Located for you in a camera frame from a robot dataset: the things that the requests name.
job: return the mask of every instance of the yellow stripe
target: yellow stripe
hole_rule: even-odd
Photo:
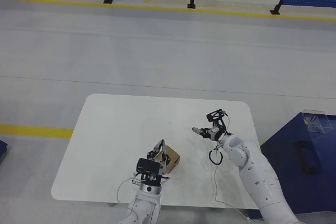
[[[0,124],[0,134],[70,139],[73,129]]]
[[[144,0],[145,3],[157,3],[157,4],[183,4],[186,5],[186,2],[174,2],[174,1],[157,1],[157,0]],[[260,7],[260,6],[239,6],[235,4],[221,4],[221,3],[209,3],[197,2],[195,5],[197,6],[207,6],[207,7],[222,7],[222,8],[238,8],[245,10],[264,10],[269,12],[273,7]],[[294,12],[294,13],[310,13],[310,14],[327,14],[336,16],[336,11],[324,11],[324,10],[300,10],[300,9],[290,9],[290,8],[281,8],[280,12]]]
[[[234,16],[249,16],[249,17],[260,17],[260,18],[285,18],[285,19],[292,19],[292,20],[315,20],[315,21],[336,22],[336,18],[332,18],[332,17],[270,15],[269,13],[236,12],[236,11],[223,11],[223,10],[210,10],[210,9],[195,9],[194,10],[190,8],[140,6],[140,5],[128,5],[128,4],[103,4],[103,3],[93,3],[93,2],[70,2],[70,1],[56,1],[56,0],[22,0],[22,1],[36,2],[36,3],[51,3],[51,4],[68,4],[68,5],[76,5],[76,6],[127,8],[127,9],[135,9],[135,10],[194,12],[194,13],[210,13],[210,14],[234,15]]]

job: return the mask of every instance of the yellow floor line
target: yellow floor line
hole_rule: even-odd
[[[175,8],[164,6],[143,6],[131,4],[103,4],[94,2],[71,2],[71,1],[56,1],[56,0],[21,0],[24,2],[35,3],[50,3],[50,4],[67,4],[75,6],[90,6],[90,7],[110,7],[110,8],[126,8],[135,10],[156,10],[156,11],[175,11],[175,12],[194,12],[194,13],[210,13],[220,15],[234,15],[234,16],[249,16],[260,18],[285,18],[292,20],[314,20],[314,21],[329,21],[336,22],[333,17],[316,17],[316,16],[293,16],[293,15],[270,15],[269,13],[254,13],[254,12],[238,12],[238,11],[224,11],[224,10],[210,10],[210,9],[190,9],[190,8]]]
[[[73,129],[0,124],[0,134],[70,139]]]

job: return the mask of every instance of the black bracket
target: black bracket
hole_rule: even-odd
[[[283,5],[283,3],[284,3],[284,0],[280,0],[279,3],[275,6],[274,10],[270,10],[270,13],[272,15],[280,15],[279,10],[281,6]]]
[[[195,9],[194,0],[190,0],[190,2],[189,2],[189,4],[188,4],[188,8]]]

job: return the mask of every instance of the cable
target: cable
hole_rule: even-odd
[[[221,152],[219,152],[219,153],[220,153],[220,161],[218,162],[218,152],[217,152],[217,162],[214,162],[214,161],[212,160],[212,158],[211,158],[212,152],[213,152],[214,150],[215,150],[215,151],[218,151],[217,148],[211,150],[211,151],[209,152],[209,160],[210,160],[214,165],[219,166],[219,165],[222,163],[222,161],[223,161],[223,154],[222,154]]]
[[[245,219],[245,220],[247,220],[247,221],[249,221],[249,222],[252,221],[252,222],[262,222],[262,223],[265,223],[265,222],[263,222],[263,221],[261,221],[261,220],[251,220],[249,217],[244,216],[243,213],[241,213],[237,208],[235,208],[235,207],[232,206],[231,204],[228,204],[228,203],[226,203],[226,202],[222,202],[222,201],[220,201],[220,200],[217,200],[217,196],[218,196],[218,184],[217,184],[217,182],[216,182],[216,180],[215,180],[215,175],[216,175],[216,173],[217,173],[217,170],[218,170],[218,166],[215,167],[215,172],[214,172],[214,175],[213,175],[213,180],[214,180],[214,183],[215,183],[215,189],[214,189],[214,191],[215,191],[215,192],[214,192],[215,198],[214,198],[214,200],[215,200],[216,202],[226,204],[226,205],[230,206],[231,208],[235,209],[237,212],[239,212],[239,213],[241,214],[241,216],[243,217],[243,219]]]
[[[118,203],[120,203],[119,200],[118,200],[119,189],[121,188],[122,184],[124,184],[124,183],[127,182],[128,180],[133,180],[133,178],[128,178],[127,180],[124,180],[124,181],[119,185],[119,187],[118,187],[117,194],[116,194],[116,199],[117,199],[117,202],[118,202]]]

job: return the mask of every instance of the black cable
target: black cable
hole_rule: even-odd
[[[220,161],[219,161],[218,163],[216,163],[216,162],[214,162],[214,161],[212,160],[212,158],[211,158],[212,152],[213,152],[214,150],[218,150],[218,149],[215,148],[215,149],[213,149],[213,150],[211,150],[211,151],[209,152],[209,160],[210,160],[214,165],[219,166],[219,165],[222,163],[222,161],[223,161],[223,154],[222,154],[221,152],[219,152],[221,158],[220,158]]]

